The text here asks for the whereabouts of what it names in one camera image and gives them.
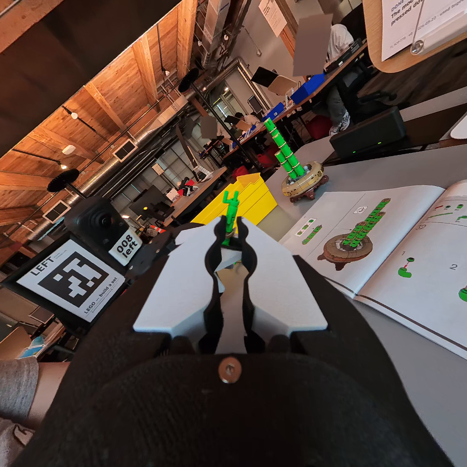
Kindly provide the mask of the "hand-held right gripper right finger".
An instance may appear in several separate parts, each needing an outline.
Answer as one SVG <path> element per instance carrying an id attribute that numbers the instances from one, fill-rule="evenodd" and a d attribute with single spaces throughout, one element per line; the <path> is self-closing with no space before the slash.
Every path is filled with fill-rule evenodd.
<path id="1" fill-rule="evenodd" d="M 262 353 L 275 336 L 328 328 L 292 253 L 244 217 L 237 218 L 244 279 L 242 318 L 247 353 Z"/>

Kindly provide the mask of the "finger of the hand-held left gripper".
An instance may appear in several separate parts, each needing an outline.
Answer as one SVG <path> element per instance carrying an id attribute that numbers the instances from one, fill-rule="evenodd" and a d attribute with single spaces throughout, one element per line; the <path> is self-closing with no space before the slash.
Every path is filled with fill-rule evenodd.
<path id="1" fill-rule="evenodd" d="M 240 261 L 242 258 L 242 252 L 237 250 L 221 250 L 221 261 L 216 268 L 214 275 L 218 281 L 219 292 L 225 291 L 225 286 L 222 284 L 218 272 L 222 269 L 231 269 L 234 267 L 234 264 Z"/>
<path id="2" fill-rule="evenodd" d="M 195 249 L 201 247 L 206 235 L 206 225 L 182 230 L 175 239 L 176 248 Z"/>

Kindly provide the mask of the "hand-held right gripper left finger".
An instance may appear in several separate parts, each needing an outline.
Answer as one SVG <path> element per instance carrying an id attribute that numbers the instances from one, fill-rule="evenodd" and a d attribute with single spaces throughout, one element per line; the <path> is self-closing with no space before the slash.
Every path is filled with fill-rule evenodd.
<path id="1" fill-rule="evenodd" d="M 214 272 L 221 261 L 226 217 L 206 226 L 201 247 L 175 247 L 169 253 L 133 329 L 186 337 L 200 353 L 215 353 L 224 318 Z"/>

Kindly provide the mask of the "green lego branch with clips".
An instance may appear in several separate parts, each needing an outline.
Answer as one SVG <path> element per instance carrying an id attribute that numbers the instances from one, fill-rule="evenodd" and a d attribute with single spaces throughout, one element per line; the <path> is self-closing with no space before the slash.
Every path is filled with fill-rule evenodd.
<path id="1" fill-rule="evenodd" d="M 223 196 L 223 203 L 227 205 L 226 212 L 226 228 L 225 228 L 225 239 L 222 242 L 222 246 L 229 246 L 230 239 L 233 237 L 235 232 L 234 222 L 239 207 L 240 201 L 238 200 L 239 191 L 235 191 L 232 198 L 228 198 L 229 192 L 226 190 Z"/>

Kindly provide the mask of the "person's left forearm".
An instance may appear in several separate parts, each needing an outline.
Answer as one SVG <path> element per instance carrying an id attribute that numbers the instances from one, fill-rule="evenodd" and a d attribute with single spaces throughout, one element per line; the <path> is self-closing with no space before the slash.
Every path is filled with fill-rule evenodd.
<path id="1" fill-rule="evenodd" d="M 38 362 L 35 357 L 1 361 L 1 419 L 38 429 L 69 365 L 69 362 Z"/>

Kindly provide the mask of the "lego bamboo pot model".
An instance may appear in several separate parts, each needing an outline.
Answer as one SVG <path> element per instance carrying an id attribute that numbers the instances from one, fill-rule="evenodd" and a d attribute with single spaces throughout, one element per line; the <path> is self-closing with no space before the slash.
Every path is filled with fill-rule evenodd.
<path id="1" fill-rule="evenodd" d="M 275 157 L 287 173 L 281 184 L 283 195 L 291 203 L 302 198 L 314 200 L 315 190 L 329 180 L 328 175 L 324 173 L 323 164 L 312 161 L 302 165 L 272 119 L 268 117 L 264 125 L 277 145 Z"/>

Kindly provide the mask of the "black computer monitor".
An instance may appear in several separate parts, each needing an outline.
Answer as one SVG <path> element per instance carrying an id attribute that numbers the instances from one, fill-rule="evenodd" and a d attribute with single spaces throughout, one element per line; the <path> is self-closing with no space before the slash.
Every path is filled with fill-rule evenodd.
<path id="1" fill-rule="evenodd" d="M 140 215 L 143 220 L 155 219 L 162 223 L 175 210 L 168 197 L 155 186 L 141 192 L 129 208 L 134 214 Z"/>

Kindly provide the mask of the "yellow plastic bin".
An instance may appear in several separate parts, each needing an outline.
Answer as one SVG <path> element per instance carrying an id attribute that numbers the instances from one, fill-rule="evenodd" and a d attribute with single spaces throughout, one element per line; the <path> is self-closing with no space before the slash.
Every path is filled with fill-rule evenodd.
<path id="1" fill-rule="evenodd" d="M 277 206 L 276 200 L 259 173 L 243 175 L 222 190 L 191 222 L 207 225 L 213 219 L 226 215 L 228 205 L 223 203 L 225 191 L 228 191 L 229 199 L 238 191 L 237 216 L 244 217 L 254 225 L 258 225 Z"/>

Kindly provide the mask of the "red round stool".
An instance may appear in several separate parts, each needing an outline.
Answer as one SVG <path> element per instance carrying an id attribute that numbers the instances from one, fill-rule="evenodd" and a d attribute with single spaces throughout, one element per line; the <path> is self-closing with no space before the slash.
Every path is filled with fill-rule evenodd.
<path id="1" fill-rule="evenodd" d="M 316 115 L 305 124 L 305 127 L 314 140 L 319 140 L 329 136 L 332 121 L 329 117 Z"/>

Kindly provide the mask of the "black speaker box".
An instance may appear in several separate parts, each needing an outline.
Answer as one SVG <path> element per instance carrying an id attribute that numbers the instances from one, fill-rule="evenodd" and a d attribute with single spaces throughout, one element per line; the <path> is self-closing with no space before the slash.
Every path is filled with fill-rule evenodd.
<path id="1" fill-rule="evenodd" d="M 405 138 L 406 134 L 400 109 L 393 106 L 330 137 L 330 144 L 336 156 L 344 160 L 398 142 Z"/>

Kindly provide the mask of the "large blue storage bin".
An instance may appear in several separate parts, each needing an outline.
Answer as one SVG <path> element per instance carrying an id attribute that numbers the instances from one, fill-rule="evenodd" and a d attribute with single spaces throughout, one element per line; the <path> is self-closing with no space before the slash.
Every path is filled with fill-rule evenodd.
<path id="1" fill-rule="evenodd" d="M 325 74 L 320 73 L 312 75 L 310 79 L 304 82 L 292 95 L 291 99 L 294 104 L 300 104 L 303 100 L 307 99 L 314 91 L 316 91 L 321 84 L 324 83 Z"/>

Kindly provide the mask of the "hanging white paper sign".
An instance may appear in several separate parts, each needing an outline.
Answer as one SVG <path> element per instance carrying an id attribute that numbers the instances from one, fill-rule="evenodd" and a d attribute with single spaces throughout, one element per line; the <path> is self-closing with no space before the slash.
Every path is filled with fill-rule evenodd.
<path id="1" fill-rule="evenodd" d="M 287 25 L 287 20 L 279 8 L 277 1 L 261 0 L 259 9 L 272 29 L 274 35 L 278 37 Z"/>

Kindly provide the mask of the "wooden sign board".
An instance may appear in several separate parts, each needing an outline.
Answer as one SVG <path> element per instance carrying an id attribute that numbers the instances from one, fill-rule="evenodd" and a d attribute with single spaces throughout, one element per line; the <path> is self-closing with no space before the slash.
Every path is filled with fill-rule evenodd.
<path id="1" fill-rule="evenodd" d="M 367 33 L 367 45 L 373 65 L 381 72 L 396 73 L 415 66 L 426 59 L 437 55 L 441 51 L 466 40 L 467 33 L 458 34 L 451 40 L 444 42 L 437 48 L 419 55 L 413 55 L 409 48 L 405 48 L 392 57 L 382 60 L 382 2 L 379 0 L 363 0 L 363 11 Z"/>

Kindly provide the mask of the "white paper notice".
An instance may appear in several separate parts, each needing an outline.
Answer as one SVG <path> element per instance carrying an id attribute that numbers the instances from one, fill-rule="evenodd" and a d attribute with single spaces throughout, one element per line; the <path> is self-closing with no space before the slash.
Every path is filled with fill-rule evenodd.
<path id="1" fill-rule="evenodd" d="M 407 47 L 426 54 L 466 29 L 465 0 L 383 0 L 382 61 Z"/>

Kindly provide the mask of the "silver ventilation duct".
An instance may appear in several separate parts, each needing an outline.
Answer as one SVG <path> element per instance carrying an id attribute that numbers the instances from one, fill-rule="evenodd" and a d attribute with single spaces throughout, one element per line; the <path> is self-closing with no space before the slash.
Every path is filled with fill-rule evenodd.
<path id="1" fill-rule="evenodd" d="M 246 83 L 250 85 L 253 90 L 257 90 L 257 86 L 253 84 L 251 80 L 253 76 L 251 71 L 248 69 L 245 61 L 238 56 L 232 60 L 215 78 L 211 79 L 206 84 L 206 91 L 212 90 L 234 71 L 239 71 Z M 169 108 L 160 113 L 154 122 L 140 133 L 135 140 L 130 140 L 130 142 L 135 146 L 135 149 L 131 154 L 126 156 L 122 162 L 116 156 L 112 156 L 93 173 L 91 178 L 79 186 L 79 190 L 86 195 L 91 194 L 106 183 L 107 180 L 115 173 L 122 173 L 124 168 L 128 166 L 130 162 L 137 160 L 136 155 L 141 152 L 143 147 L 149 144 L 165 128 L 175 122 L 176 118 L 182 114 L 185 108 L 190 104 L 191 100 L 195 97 L 196 93 L 194 90 L 187 91 L 185 94 L 180 95 L 180 97 Z"/>

